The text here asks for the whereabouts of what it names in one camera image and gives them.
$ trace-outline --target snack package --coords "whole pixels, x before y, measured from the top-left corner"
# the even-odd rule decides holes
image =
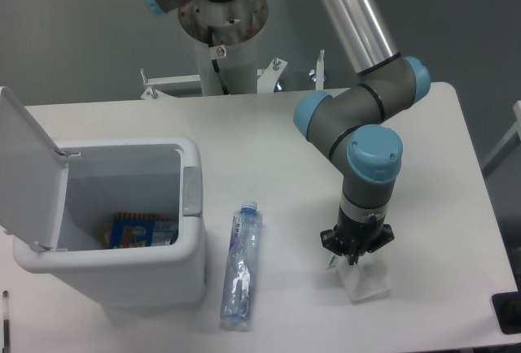
[[[146,213],[117,212],[108,248],[171,245],[177,240],[178,234],[177,221]]]

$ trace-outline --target white table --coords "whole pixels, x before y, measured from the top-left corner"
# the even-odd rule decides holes
[[[391,295],[353,303],[324,269],[319,232],[335,224],[341,175],[300,136],[305,93],[30,107],[56,140],[186,135],[202,156],[208,292],[181,309],[103,310],[50,275],[15,264],[0,235],[13,351],[389,352],[520,342],[501,333],[491,295],[515,290],[457,96],[435,83],[389,120],[404,158],[387,214],[395,241],[376,255]],[[232,212],[265,216],[252,331],[219,327]]]

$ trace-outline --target plastic container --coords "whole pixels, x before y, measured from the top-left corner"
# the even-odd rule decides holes
[[[262,214],[254,201],[234,213],[230,249],[222,291],[221,321],[243,324],[250,320],[259,265]]]
[[[186,137],[57,146],[0,88],[0,222],[25,270],[51,273],[106,307],[199,301],[205,232],[199,150]],[[170,246],[103,249],[117,211],[179,221]]]

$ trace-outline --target trash bin lid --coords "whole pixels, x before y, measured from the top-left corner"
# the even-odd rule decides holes
[[[56,249],[67,159],[7,88],[0,87],[0,225],[34,250]]]

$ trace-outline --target black object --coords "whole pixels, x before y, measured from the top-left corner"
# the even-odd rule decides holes
[[[499,327],[504,334],[521,333],[521,292],[492,296]]]
[[[347,217],[342,209],[339,222],[333,229],[320,233],[322,245],[329,251],[346,256],[350,265],[357,264],[360,255],[373,253],[394,239],[392,228],[383,219],[371,216],[368,223],[358,223]]]

